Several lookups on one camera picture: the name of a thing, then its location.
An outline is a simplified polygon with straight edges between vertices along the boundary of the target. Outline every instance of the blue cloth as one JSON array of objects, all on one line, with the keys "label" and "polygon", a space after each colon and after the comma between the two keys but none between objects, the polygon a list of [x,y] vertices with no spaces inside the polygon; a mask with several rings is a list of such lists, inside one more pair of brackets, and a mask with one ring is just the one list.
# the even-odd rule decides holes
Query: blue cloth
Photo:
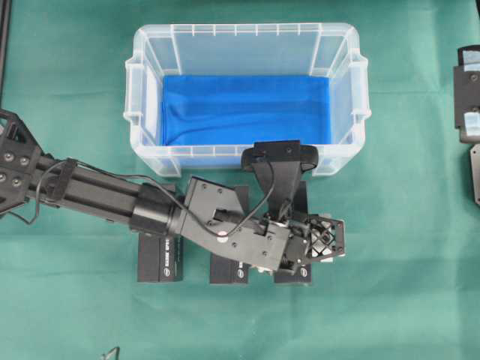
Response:
[{"label": "blue cloth", "polygon": [[325,77],[165,76],[161,111],[165,146],[331,143]]}]

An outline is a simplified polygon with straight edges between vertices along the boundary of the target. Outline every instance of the clear plastic box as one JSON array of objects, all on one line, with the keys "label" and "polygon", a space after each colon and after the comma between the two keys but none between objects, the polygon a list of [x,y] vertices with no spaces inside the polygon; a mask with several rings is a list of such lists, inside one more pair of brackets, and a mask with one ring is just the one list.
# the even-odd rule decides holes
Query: clear plastic box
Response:
[{"label": "clear plastic box", "polygon": [[125,63],[130,144],[159,176],[181,176],[182,168],[239,167],[252,144],[155,145],[164,76],[328,77],[332,144],[309,145],[319,151],[313,175],[333,175],[365,144],[367,66],[359,34],[344,23],[146,25],[136,32],[133,57]]}]

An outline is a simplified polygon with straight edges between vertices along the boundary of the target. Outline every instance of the wire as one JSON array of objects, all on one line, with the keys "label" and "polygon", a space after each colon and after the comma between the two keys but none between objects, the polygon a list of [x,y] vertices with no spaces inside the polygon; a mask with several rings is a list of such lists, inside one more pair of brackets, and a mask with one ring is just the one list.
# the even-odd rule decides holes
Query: wire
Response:
[{"label": "wire", "polygon": [[42,182],[50,174],[54,169],[60,167],[61,165],[65,164],[66,160],[60,160],[58,163],[54,163],[51,167],[45,170],[45,172],[41,175],[38,179],[37,187],[35,188],[35,215],[30,220],[25,219],[22,215],[17,214],[16,212],[9,211],[7,214],[13,215],[15,218],[20,219],[27,225],[32,225],[40,215],[40,192],[42,187]]},{"label": "wire", "polygon": [[265,202],[269,199],[269,197],[272,195],[272,192],[275,188],[275,171],[273,169],[273,166],[272,164],[270,163],[270,161],[266,160],[265,159],[265,162],[268,164],[268,167],[270,168],[270,172],[271,172],[271,183],[270,183],[270,188],[268,189],[267,193],[265,194],[265,196],[259,201],[258,204],[255,205],[255,207],[247,214],[245,215],[245,217],[239,222],[237,223],[233,229],[231,229],[229,232],[227,232],[226,234],[224,235],[220,235],[220,234],[217,234],[215,231],[211,231],[203,222],[202,220],[200,220],[200,218],[195,215],[187,206],[185,206],[183,203],[181,203],[180,201],[178,201],[165,187],[163,187],[160,183],[158,183],[157,181],[155,181],[153,178],[151,178],[150,176],[147,176],[147,175],[122,175],[122,174],[115,174],[114,172],[108,172],[106,170],[103,170],[103,169],[99,169],[95,166],[92,166],[88,163],[84,163],[83,161],[77,161],[77,163],[82,166],[82,167],[86,167],[87,169],[90,169],[90,170],[94,170],[96,171],[97,173],[100,173],[100,174],[104,174],[104,175],[107,175],[107,176],[112,176],[113,178],[117,178],[117,179],[142,179],[142,180],[146,180],[147,182],[149,182],[151,185],[155,186],[158,190],[160,190],[162,193],[164,193],[170,200],[172,200],[175,205],[177,205],[180,209],[182,209],[183,211],[185,211],[187,214],[189,214],[191,216],[191,218],[197,223],[199,224],[199,226],[204,230],[206,231],[208,234],[212,235],[212,236],[215,236],[217,238],[228,238],[229,236],[231,236],[232,234],[236,233],[236,231],[243,227],[245,225],[245,223],[247,221],[249,221],[252,216],[255,215],[255,213],[258,211],[258,209],[260,209],[260,207],[262,207],[263,204],[265,204]]}]

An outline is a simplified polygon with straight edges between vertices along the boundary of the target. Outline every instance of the green fabric surface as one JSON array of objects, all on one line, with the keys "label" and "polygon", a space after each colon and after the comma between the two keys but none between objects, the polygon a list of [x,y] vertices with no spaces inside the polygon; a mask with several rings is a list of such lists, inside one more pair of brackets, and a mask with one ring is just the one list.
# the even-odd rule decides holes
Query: green fabric surface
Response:
[{"label": "green fabric surface", "polygon": [[[337,175],[308,177],[312,213],[346,221],[346,252],[313,285],[209,286],[187,241],[184,281],[136,282],[125,226],[43,208],[0,226],[0,358],[477,359],[480,208],[453,122],[456,49],[480,41],[475,2],[13,1],[2,106],[46,152],[118,173],[132,152],[124,61],[149,23],[345,22],[369,63],[367,142]],[[184,172],[251,185],[241,171]],[[30,204],[21,210],[33,212]]]}]

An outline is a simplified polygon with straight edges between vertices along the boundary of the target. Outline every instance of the bolt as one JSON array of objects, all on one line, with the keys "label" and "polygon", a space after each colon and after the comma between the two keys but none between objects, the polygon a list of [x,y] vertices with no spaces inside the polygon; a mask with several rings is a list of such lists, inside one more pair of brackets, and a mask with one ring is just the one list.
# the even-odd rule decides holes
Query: bolt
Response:
[{"label": "bolt", "polygon": [[14,178],[12,180],[12,185],[15,187],[15,188],[18,188],[20,185],[22,184],[22,180],[20,178]]},{"label": "bolt", "polygon": [[15,157],[11,152],[5,152],[3,155],[3,158],[5,159],[5,161],[10,163],[11,161],[14,160]]},{"label": "bolt", "polygon": [[26,167],[30,162],[30,159],[27,158],[26,156],[22,156],[20,158],[20,165],[22,165],[23,167]]}]

